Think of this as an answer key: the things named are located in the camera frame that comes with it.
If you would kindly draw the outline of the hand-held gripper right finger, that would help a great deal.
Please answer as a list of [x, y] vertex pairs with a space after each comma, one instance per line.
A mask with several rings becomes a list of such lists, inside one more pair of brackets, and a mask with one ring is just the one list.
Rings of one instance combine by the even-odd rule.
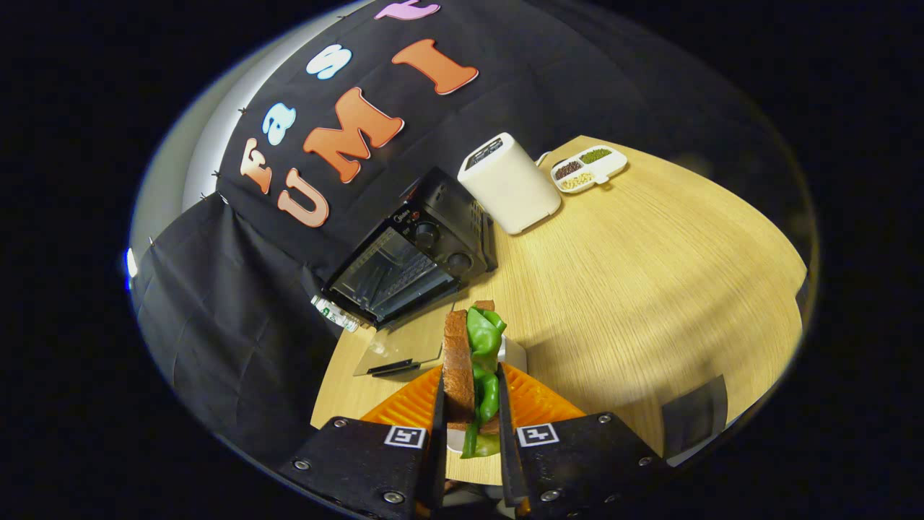
[[613, 412], [516, 427], [499, 363], [502, 488], [517, 519], [608, 519], [615, 507], [652, 493], [672, 467]]

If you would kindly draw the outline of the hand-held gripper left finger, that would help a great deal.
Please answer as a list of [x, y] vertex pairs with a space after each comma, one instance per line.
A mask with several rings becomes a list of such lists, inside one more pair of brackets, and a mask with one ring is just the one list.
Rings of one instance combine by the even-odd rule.
[[332, 417], [278, 467], [282, 480], [351, 519], [436, 519], [445, 494], [443, 369], [364, 419]]

